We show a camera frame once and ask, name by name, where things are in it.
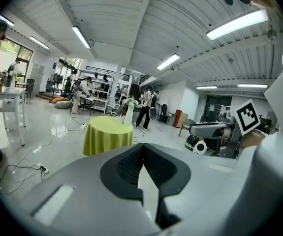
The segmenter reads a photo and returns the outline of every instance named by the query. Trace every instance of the power strip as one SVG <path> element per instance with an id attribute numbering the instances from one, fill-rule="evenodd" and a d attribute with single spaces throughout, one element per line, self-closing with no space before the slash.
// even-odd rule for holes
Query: power strip
<path id="1" fill-rule="evenodd" d="M 44 165 L 42 165 L 41 163 L 37 163 L 36 165 L 37 165 L 38 169 L 40 169 L 41 167 L 43 167 L 43 172 L 44 172 L 45 174 L 49 174 L 49 169 L 46 168 Z"/>

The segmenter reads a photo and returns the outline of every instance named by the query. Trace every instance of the glossy floor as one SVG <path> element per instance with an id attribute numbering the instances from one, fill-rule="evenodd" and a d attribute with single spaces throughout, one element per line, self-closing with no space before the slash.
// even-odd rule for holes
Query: glossy floor
<path id="1" fill-rule="evenodd" d="M 80 110 L 80 114 L 73 116 L 77 122 L 87 125 L 91 118 L 102 114 L 101 111 L 95 111 L 90 117 L 89 111 Z M 43 174 L 43 177 L 47 178 L 70 162 L 84 157 L 82 149 L 85 129 L 80 129 L 80 125 L 70 117 L 69 110 L 56 109 L 46 100 L 34 98 L 26 105 L 27 127 L 22 127 L 24 147 L 20 144 L 14 113 L 7 113 L 6 119 L 8 129 L 4 128 L 2 113 L 0 113 L 0 148 L 7 156 L 7 163 L 0 169 L 0 178 L 7 165 L 16 165 L 23 158 L 19 166 L 36 167 L 33 164 L 41 163 L 50 171 L 48 175 Z M 184 147 L 189 132 L 183 130 L 180 137 L 179 132 L 179 128 L 151 121 L 148 130 L 142 129 L 141 125 L 138 128 L 134 127 L 134 143 L 155 143 L 190 153 Z M 21 184 L 20 180 L 30 174 L 32 176 L 15 190 Z M 16 203 L 40 182 L 40 171 L 29 169 L 27 172 L 26 168 L 13 169 L 13 166 L 9 166 L 4 178 L 0 181 L 0 193 L 12 191 L 2 196 Z M 146 212 L 154 219 L 157 188 L 144 168 L 140 173 L 139 188 L 144 190 Z"/>

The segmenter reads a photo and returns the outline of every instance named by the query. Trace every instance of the fluorescent ceiling light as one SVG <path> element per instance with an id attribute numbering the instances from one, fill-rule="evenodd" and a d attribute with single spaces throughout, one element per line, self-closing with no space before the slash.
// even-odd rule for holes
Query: fluorescent ceiling light
<path id="1" fill-rule="evenodd" d="M 157 69 L 162 70 L 163 68 L 167 67 L 169 64 L 172 64 L 174 61 L 176 61 L 179 58 L 180 56 L 175 53 L 172 55 L 172 57 L 170 57 L 168 60 L 163 62 L 161 65 L 159 65 Z"/>
<path id="2" fill-rule="evenodd" d="M 217 89 L 217 86 L 196 87 L 196 89 Z"/>
<path id="3" fill-rule="evenodd" d="M 247 26 L 252 26 L 261 22 L 268 20 L 268 16 L 265 10 L 259 10 L 252 12 L 245 16 L 239 17 L 230 21 L 229 23 L 224 24 L 210 32 L 207 33 L 207 36 L 211 40 L 215 40 L 219 37 L 222 37 L 230 32 L 245 28 Z"/>
<path id="4" fill-rule="evenodd" d="M 8 25 L 10 25 L 12 27 L 14 26 L 14 23 L 11 22 L 9 19 L 6 19 L 4 16 L 0 15 L 0 19 L 4 20 Z"/>
<path id="5" fill-rule="evenodd" d="M 266 89 L 267 85 L 266 84 L 238 84 L 239 88 L 261 88 L 261 89 Z"/>
<path id="6" fill-rule="evenodd" d="M 90 45 L 87 43 L 87 41 L 85 40 L 83 34 L 80 32 L 79 28 L 77 26 L 73 26 L 72 29 L 74 30 L 74 32 L 77 34 L 78 38 L 80 38 L 81 42 L 84 44 L 84 46 L 88 49 L 90 49 Z"/>
<path id="7" fill-rule="evenodd" d="M 18 53 L 16 53 L 16 52 L 14 52 L 13 50 L 10 50 L 10 49 L 7 49 L 8 51 L 10 51 L 10 52 L 13 52 L 13 53 L 15 53 L 15 54 L 18 54 Z"/>
<path id="8" fill-rule="evenodd" d="M 41 41 L 37 40 L 33 36 L 31 36 L 30 39 L 33 40 L 34 42 L 36 42 L 37 44 L 41 45 L 42 47 L 49 49 L 49 47 L 47 45 L 44 45 Z"/>

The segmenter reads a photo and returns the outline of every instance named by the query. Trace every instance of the round table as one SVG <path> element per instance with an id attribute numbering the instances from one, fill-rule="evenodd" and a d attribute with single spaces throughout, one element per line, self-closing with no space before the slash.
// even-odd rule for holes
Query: round table
<path id="1" fill-rule="evenodd" d="M 115 117 L 98 116 L 90 120 L 83 154 L 90 156 L 111 149 L 132 145 L 133 127 L 116 121 Z"/>

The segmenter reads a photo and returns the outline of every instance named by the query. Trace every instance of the woman in black pants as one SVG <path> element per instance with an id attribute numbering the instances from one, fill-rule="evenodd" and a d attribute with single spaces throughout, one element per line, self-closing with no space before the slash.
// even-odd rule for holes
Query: woman in black pants
<path id="1" fill-rule="evenodd" d="M 150 110 L 151 98 L 152 98 L 150 91 L 151 91 L 151 87 L 148 87 L 145 96 L 143 98 L 141 98 L 141 100 L 143 100 L 144 103 L 142 104 L 142 109 L 141 109 L 140 114 L 138 116 L 138 119 L 135 123 L 136 127 L 138 127 L 139 124 L 142 121 L 143 116 L 146 115 L 146 120 L 145 120 L 145 123 L 143 124 L 143 129 L 145 129 L 145 130 L 148 129 L 148 124 L 150 122 L 149 110 Z"/>

